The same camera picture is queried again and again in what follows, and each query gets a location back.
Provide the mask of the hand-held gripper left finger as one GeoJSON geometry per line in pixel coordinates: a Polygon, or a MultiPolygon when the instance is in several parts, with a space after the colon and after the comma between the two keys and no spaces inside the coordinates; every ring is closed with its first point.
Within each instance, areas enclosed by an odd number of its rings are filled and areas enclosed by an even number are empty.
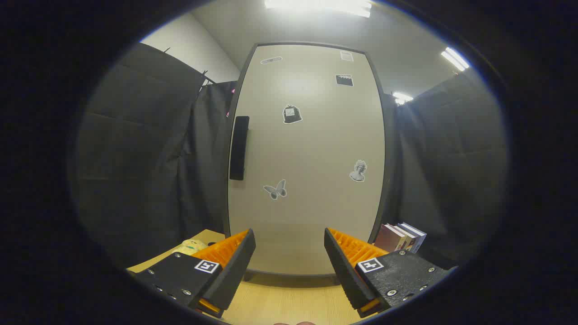
{"type": "Polygon", "coordinates": [[[255,248],[249,228],[195,253],[179,248],[133,277],[179,305],[220,318],[229,309],[255,248]]]}

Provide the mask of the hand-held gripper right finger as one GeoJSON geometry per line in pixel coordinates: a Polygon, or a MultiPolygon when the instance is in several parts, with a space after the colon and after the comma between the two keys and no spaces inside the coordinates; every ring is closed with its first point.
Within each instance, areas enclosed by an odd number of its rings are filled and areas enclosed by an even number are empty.
{"type": "Polygon", "coordinates": [[[411,301],[457,270],[407,250],[384,251],[333,228],[324,230],[324,247],[345,296],[361,318],[411,301]]]}

